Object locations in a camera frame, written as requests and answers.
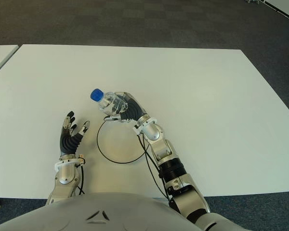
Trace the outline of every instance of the white joint bracket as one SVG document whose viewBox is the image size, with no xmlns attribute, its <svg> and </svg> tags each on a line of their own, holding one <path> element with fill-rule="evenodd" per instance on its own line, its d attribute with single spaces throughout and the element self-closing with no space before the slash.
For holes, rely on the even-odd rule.
<svg viewBox="0 0 289 231">
<path fill-rule="evenodd" d="M 140 135 L 140 133 L 142 132 L 142 130 L 146 127 L 146 126 L 148 126 L 149 124 L 151 124 L 151 123 L 156 123 L 158 120 L 157 119 L 155 119 L 155 118 L 153 118 L 153 117 L 151 117 L 151 118 L 149 118 L 148 120 L 146 120 L 145 122 L 143 122 L 142 123 L 142 125 L 140 125 L 139 127 L 133 127 L 133 130 L 134 130 L 134 132 L 139 136 Z"/>
</svg>

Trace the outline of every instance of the robot forearm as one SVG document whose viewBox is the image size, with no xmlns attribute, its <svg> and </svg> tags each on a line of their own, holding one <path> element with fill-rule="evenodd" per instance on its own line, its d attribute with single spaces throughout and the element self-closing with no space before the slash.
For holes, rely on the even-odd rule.
<svg viewBox="0 0 289 231">
<path fill-rule="evenodd" d="M 156 120 L 146 114 L 137 122 L 135 131 L 142 132 L 150 144 L 159 177 L 165 180 L 165 188 L 172 195 L 169 206 L 204 231 L 246 231 L 227 218 L 210 212 L 208 203 L 186 172 L 170 141 L 164 138 Z"/>
</svg>

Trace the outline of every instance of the black finger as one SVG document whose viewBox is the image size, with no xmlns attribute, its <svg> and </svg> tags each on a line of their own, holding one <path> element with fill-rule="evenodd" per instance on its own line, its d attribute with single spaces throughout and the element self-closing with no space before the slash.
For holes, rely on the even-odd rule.
<svg viewBox="0 0 289 231">
<path fill-rule="evenodd" d="M 74 116 L 74 112 L 73 111 L 70 111 L 68 114 L 67 114 L 68 117 L 73 117 Z"/>
</svg>

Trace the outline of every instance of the black cable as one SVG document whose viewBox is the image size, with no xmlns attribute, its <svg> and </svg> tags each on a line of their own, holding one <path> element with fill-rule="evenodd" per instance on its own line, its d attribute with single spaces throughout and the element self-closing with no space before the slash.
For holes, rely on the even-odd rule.
<svg viewBox="0 0 289 231">
<path fill-rule="evenodd" d="M 81 191 L 82 194 L 85 194 L 85 192 L 83 190 L 81 190 L 81 188 L 79 186 L 77 186 L 77 188 Z"/>
<path fill-rule="evenodd" d="M 148 165 L 148 168 L 149 168 L 149 170 L 150 170 L 150 173 L 151 173 L 151 176 L 152 176 L 152 178 L 153 178 L 153 180 L 154 180 L 154 183 L 155 183 L 156 186 L 158 187 L 159 191 L 163 194 L 163 196 L 166 197 L 166 199 L 168 199 L 168 201 L 169 201 L 170 199 L 169 199 L 169 196 L 168 196 L 166 187 L 165 187 L 165 181 L 164 181 L 164 179 L 162 179 L 162 182 L 163 182 L 163 186 L 164 186 L 165 193 L 163 193 L 163 191 L 161 190 L 161 188 L 159 187 L 158 183 L 156 182 L 156 180 L 155 180 L 155 178 L 154 178 L 154 176 L 153 176 L 153 173 L 152 173 L 152 170 L 151 170 L 151 167 L 150 167 L 150 165 L 149 165 L 149 161 L 148 161 L 148 158 L 147 158 L 147 157 L 150 158 L 151 162 L 153 163 L 154 167 L 156 168 L 156 170 L 157 170 L 158 172 L 159 172 L 159 169 L 158 169 L 157 165 L 155 164 L 154 160 L 152 159 L 152 157 L 151 157 L 151 156 L 148 154 L 148 152 L 147 152 L 147 150 L 148 150 L 148 148 L 149 148 L 150 145 L 148 144 L 147 148 L 145 148 L 145 144 L 144 144 L 144 143 L 145 143 L 145 137 L 144 137 L 144 135 L 143 135 L 143 142 L 144 142 L 144 143 L 141 142 L 140 136 L 137 135 L 138 140 L 139 140 L 139 143 L 140 143 L 140 145 L 142 146 L 142 148 L 143 148 L 143 150 L 144 150 L 144 153 L 142 153 L 141 156 L 139 156 L 138 158 L 136 158 L 136 159 L 134 159 L 134 160 L 131 160 L 131 161 L 129 161 L 129 162 L 118 162 L 118 161 L 114 161 L 114 160 L 111 160 L 111 159 L 109 159 L 107 156 L 104 155 L 104 153 L 102 152 L 102 150 L 101 150 L 101 148 L 100 148 L 100 146 L 99 146 L 99 143 L 98 143 L 98 136 L 99 136 L 100 131 L 101 131 L 101 128 L 102 128 L 102 126 L 104 125 L 105 122 L 106 122 L 106 121 L 104 121 L 104 122 L 101 124 L 100 128 L 99 128 L 98 131 L 97 131 L 97 135 L 96 135 L 97 148 L 98 148 L 98 150 L 100 151 L 100 153 L 102 154 L 102 156 L 105 157 L 107 160 L 109 160 L 109 161 L 111 161 L 111 162 L 113 162 L 113 163 L 116 163 L 116 164 L 129 164 L 129 163 L 132 163 L 132 162 L 138 160 L 138 159 L 141 158 L 143 155 L 145 155 L 146 163 L 147 163 L 147 165 Z"/>
<path fill-rule="evenodd" d="M 81 168 L 81 187 L 79 189 L 79 195 L 81 195 L 81 192 L 83 192 L 83 190 L 82 190 L 82 188 L 83 188 L 83 167 L 80 166 L 80 168 Z"/>
<path fill-rule="evenodd" d="M 104 121 L 104 122 L 102 123 L 102 125 L 101 125 L 100 128 L 98 129 L 98 132 L 97 132 L 97 135 L 96 135 L 97 148 L 98 148 L 98 150 L 100 151 L 100 153 L 103 155 L 103 157 L 105 157 L 107 160 L 109 160 L 109 161 L 111 161 L 111 162 L 113 162 L 113 163 L 116 163 L 116 164 L 129 164 L 129 163 L 132 163 L 132 162 L 138 160 L 140 157 L 142 157 L 142 156 L 145 154 L 145 152 L 146 152 L 147 149 L 149 148 L 149 145 L 147 146 L 147 148 L 144 148 L 144 153 L 142 153 L 141 156 L 139 156 L 138 158 L 136 158 L 136 159 L 134 159 L 134 160 L 128 161 L 128 162 L 118 162 L 118 161 L 114 161 L 114 160 L 109 159 L 107 156 L 105 156 L 104 153 L 102 152 L 99 144 L 98 144 L 98 135 L 100 134 L 100 130 L 101 130 L 101 128 L 102 128 L 102 126 L 104 125 L 105 122 L 106 122 L 106 121 Z"/>
<path fill-rule="evenodd" d="M 153 161 L 152 157 L 151 157 L 149 154 L 148 154 L 148 156 L 149 156 L 151 162 L 153 163 L 153 165 L 155 166 L 156 170 L 157 170 L 158 173 L 159 173 L 159 168 L 157 167 L 157 165 L 156 165 L 155 162 Z M 167 192 L 166 187 L 165 187 L 165 184 L 166 184 L 166 183 L 165 183 L 165 180 L 164 180 L 164 178 L 161 178 L 161 179 L 162 179 L 162 183 L 163 183 L 163 187 L 164 187 L 164 190 L 165 190 L 165 194 L 166 194 L 166 196 L 167 196 L 167 199 L 168 199 L 168 201 L 170 201 L 168 192 Z"/>
<path fill-rule="evenodd" d="M 146 151 L 146 149 L 145 149 L 145 146 L 144 146 L 144 145 L 145 145 L 145 144 L 144 144 L 144 143 L 145 143 L 144 135 L 143 135 L 143 142 L 144 142 L 144 143 L 141 142 L 139 136 L 138 136 L 138 140 L 139 140 L 139 143 L 140 143 L 140 145 L 142 146 L 142 148 L 145 150 L 146 163 L 147 163 L 147 165 L 148 165 L 149 171 L 150 171 L 150 173 L 151 173 L 151 176 L 152 176 L 152 178 L 153 178 L 153 180 L 154 180 L 155 185 L 158 187 L 159 191 L 163 194 L 163 196 L 164 196 L 167 200 L 169 200 L 169 197 L 168 197 L 168 195 L 167 195 L 167 192 L 165 191 L 166 194 L 163 193 L 163 191 L 161 190 L 161 188 L 159 187 L 158 183 L 156 182 L 156 180 L 155 180 L 155 178 L 154 178 L 154 176 L 153 176 L 153 173 L 152 173 L 152 170 L 151 170 L 151 167 L 150 167 L 150 165 L 149 165 L 149 161 L 148 161 L 148 158 L 147 158 L 147 157 L 150 158 L 150 160 L 152 161 L 152 163 L 154 164 L 154 166 L 156 167 L 157 170 L 158 170 L 158 167 L 157 167 L 156 164 L 153 162 L 152 157 L 149 155 L 149 153 L 148 153 L 148 152 Z"/>
</svg>

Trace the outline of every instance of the dark object on floor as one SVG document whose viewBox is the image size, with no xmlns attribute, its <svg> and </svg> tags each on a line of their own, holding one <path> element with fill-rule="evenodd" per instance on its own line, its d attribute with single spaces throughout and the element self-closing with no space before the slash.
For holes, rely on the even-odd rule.
<svg viewBox="0 0 289 231">
<path fill-rule="evenodd" d="M 256 3 L 259 5 L 259 0 L 245 0 L 245 1 L 247 1 L 248 3 L 250 3 L 250 2 L 256 2 Z"/>
</svg>

